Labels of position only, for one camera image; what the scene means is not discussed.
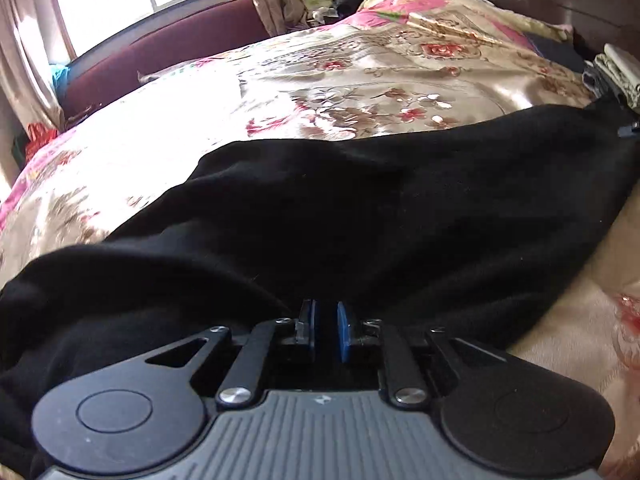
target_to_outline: silver bolt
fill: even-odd
[[[227,388],[222,390],[218,396],[226,404],[242,404],[251,399],[251,392],[246,388]]]
[[[420,404],[427,400],[427,393],[420,388],[402,388],[396,391],[396,400],[401,404]]]

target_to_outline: bedsheet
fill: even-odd
[[[228,142],[428,135],[539,104],[588,104],[580,77],[535,54],[523,32],[570,39],[484,0],[366,0],[337,25],[150,82],[27,165],[0,207],[0,286],[41,254],[102,240]],[[515,351],[562,368],[548,358],[545,323]],[[575,375],[567,362],[559,371]]]

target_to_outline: blue cloth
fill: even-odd
[[[66,65],[49,65],[51,69],[51,78],[53,79],[53,89],[56,91],[56,97],[60,101],[66,94],[68,86],[69,67]]]

